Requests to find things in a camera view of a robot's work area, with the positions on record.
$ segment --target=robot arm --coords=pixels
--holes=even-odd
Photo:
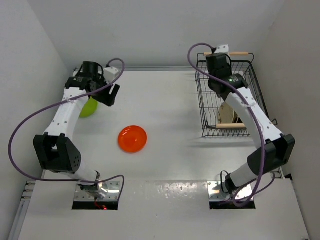
[[[288,163],[295,145],[295,139],[291,134],[284,135],[274,126],[260,106],[255,101],[246,80],[240,74],[232,74],[231,64],[228,63],[227,55],[213,53],[206,56],[209,74],[228,82],[235,87],[247,100],[248,105],[240,97],[221,83],[214,79],[208,80],[209,88],[220,95],[241,118],[242,122],[250,132],[256,151],[247,158],[247,163],[239,169],[227,175],[225,187],[231,194],[238,188],[249,184],[257,179],[261,164],[261,138],[257,126],[249,112],[252,109],[263,133],[265,142],[265,163],[263,174],[269,173]]]
[[[96,181],[99,178],[100,174],[86,166],[81,153],[72,142],[78,118],[89,97],[68,100],[106,86],[119,74],[115,67],[106,67],[100,72],[99,67],[95,62],[83,62],[82,72],[74,73],[65,85],[62,100],[68,102],[60,105],[43,135],[34,137],[33,146],[43,170],[61,173],[77,180]],[[111,107],[115,103],[119,88],[120,86],[115,84],[111,93],[110,86],[90,97]],[[94,184],[82,182],[81,185]]]

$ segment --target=orange plate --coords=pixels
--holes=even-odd
[[[120,148],[127,153],[139,152],[147,143],[147,133],[139,126],[127,126],[118,136]]]

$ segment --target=white wall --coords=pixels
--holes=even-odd
[[[319,0],[287,0],[254,64],[270,116],[296,139],[285,170],[312,239],[320,239],[319,9]]]
[[[65,63],[187,65],[196,43],[256,52],[284,0],[28,0]]]
[[[0,239],[4,240],[26,182],[9,162],[9,138],[23,118],[61,98],[68,72],[26,0],[1,0],[0,22]],[[35,176],[41,171],[33,137],[42,133],[53,114],[32,119],[14,141],[16,162]]]

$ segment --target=wooden handle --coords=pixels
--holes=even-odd
[[[247,56],[249,55],[249,52],[247,51],[233,51],[229,53],[230,56]]]
[[[203,55],[207,56],[212,54],[212,52],[204,52]],[[233,51],[229,53],[230,56],[248,56],[249,52],[247,51]]]
[[[217,129],[245,129],[246,126],[243,123],[218,123]]]

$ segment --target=metal wire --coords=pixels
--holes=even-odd
[[[207,70],[207,61],[203,53],[197,55],[197,67],[205,72]],[[264,113],[269,117],[263,98],[259,82],[252,66],[252,61],[248,60],[232,60],[232,73],[241,74],[248,83],[248,87],[256,102],[259,104]],[[248,137],[250,133],[246,128],[217,128],[219,123],[219,109],[223,104],[223,99],[208,87],[207,76],[195,73],[195,81],[198,92],[202,137]]]

